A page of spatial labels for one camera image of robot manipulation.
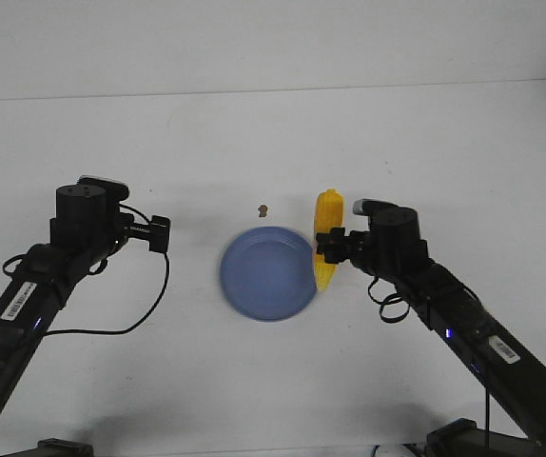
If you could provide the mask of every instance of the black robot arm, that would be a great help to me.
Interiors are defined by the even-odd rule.
[[[0,412],[53,318],[93,266],[132,237],[148,240],[152,251],[167,252],[169,219],[154,216],[147,225],[135,223],[120,211],[128,196],[122,183],[87,176],[57,190],[50,243],[19,256],[0,297]]]
[[[368,217],[369,230],[345,235],[344,228],[333,228],[320,233],[318,253],[327,263],[350,260],[365,273],[392,283],[398,296],[439,335],[533,444],[521,445],[526,450],[516,453],[488,455],[546,456],[546,367],[469,288],[429,257],[413,209],[360,200],[353,210]],[[455,455],[445,452],[430,449],[430,455]]]

